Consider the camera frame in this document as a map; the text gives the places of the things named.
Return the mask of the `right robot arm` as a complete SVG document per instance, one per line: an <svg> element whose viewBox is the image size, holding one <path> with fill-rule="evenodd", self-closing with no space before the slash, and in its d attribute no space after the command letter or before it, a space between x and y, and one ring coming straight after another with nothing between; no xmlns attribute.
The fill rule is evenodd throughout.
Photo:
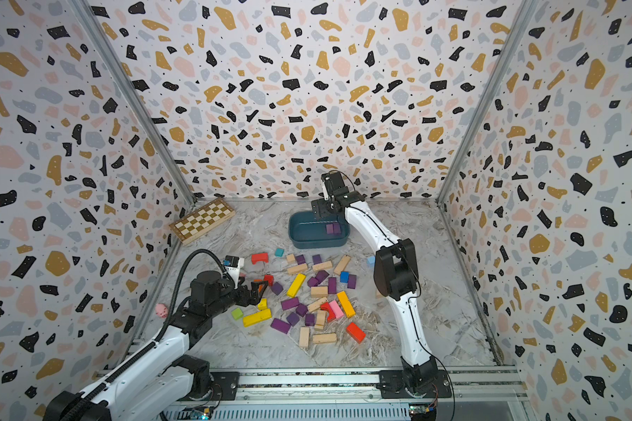
<svg viewBox="0 0 632 421"><path fill-rule="evenodd" d="M429 348L421 324L421 283L414 242L385 227L342 172L323 174L321 185L324 196L312 201L314 216L344 217L375 253L373 280L377 291L390 303L400 331L404 389L413 396L427 394L438 375L438 359Z"/></svg>

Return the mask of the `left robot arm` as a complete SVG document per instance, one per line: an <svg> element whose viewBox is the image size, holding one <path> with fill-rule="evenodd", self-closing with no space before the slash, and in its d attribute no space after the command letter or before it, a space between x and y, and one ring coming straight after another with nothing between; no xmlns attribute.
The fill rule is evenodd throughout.
<svg viewBox="0 0 632 421"><path fill-rule="evenodd" d="M267 281L245 284L243 260L221 260L198 249L186 264L205 254L216 265L196 275L187 298L171 297L171 309L162 328L116 368L78 392L63 391L46 407L47 420L142 420L161 417L181 398L223 398L208 361L190 350L212 329L213 320L234 306L258 305L270 286Z"/></svg>

